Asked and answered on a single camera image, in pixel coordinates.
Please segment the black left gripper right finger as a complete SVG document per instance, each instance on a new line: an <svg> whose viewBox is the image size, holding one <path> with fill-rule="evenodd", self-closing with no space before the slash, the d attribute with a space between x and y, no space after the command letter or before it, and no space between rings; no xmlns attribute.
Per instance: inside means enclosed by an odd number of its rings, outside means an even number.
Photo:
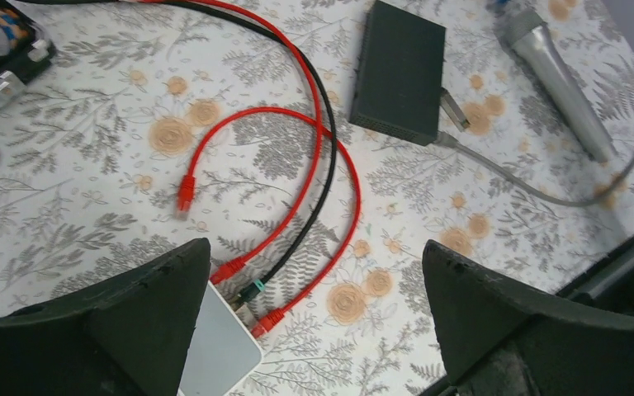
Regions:
<svg viewBox="0 0 634 396"><path fill-rule="evenodd" d="M634 316L550 295L436 241L422 272L461 395L634 395Z"/></svg>

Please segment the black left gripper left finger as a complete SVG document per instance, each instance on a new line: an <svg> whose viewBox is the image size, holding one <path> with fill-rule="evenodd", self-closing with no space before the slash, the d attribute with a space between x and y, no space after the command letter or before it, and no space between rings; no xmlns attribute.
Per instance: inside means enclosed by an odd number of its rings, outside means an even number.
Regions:
<svg viewBox="0 0 634 396"><path fill-rule="evenodd" d="M196 238L0 318L0 395L174 395L209 280Z"/></svg>

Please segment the white router box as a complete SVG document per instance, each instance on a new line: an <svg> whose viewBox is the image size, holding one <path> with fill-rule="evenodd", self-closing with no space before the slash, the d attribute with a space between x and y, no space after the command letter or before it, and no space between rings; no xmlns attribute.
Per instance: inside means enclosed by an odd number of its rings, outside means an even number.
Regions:
<svg viewBox="0 0 634 396"><path fill-rule="evenodd" d="M261 364L263 351L213 285L196 319L179 395L232 394Z"/></svg>

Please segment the black network switch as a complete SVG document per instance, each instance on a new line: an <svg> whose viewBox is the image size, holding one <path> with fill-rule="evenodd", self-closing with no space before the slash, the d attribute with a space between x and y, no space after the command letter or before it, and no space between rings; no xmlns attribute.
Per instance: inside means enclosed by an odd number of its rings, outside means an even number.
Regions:
<svg viewBox="0 0 634 396"><path fill-rule="evenodd" d="M367 14L349 122L427 146L438 137L446 28L386 2Z"/></svg>

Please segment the silver microphone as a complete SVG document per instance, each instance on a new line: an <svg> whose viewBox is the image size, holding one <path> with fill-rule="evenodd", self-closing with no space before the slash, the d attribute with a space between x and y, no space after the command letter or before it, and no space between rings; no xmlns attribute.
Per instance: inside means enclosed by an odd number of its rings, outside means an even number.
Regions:
<svg viewBox="0 0 634 396"><path fill-rule="evenodd" d="M506 18L500 33L533 71L585 152L598 163L611 159L612 139L555 47L547 23L526 8Z"/></svg>

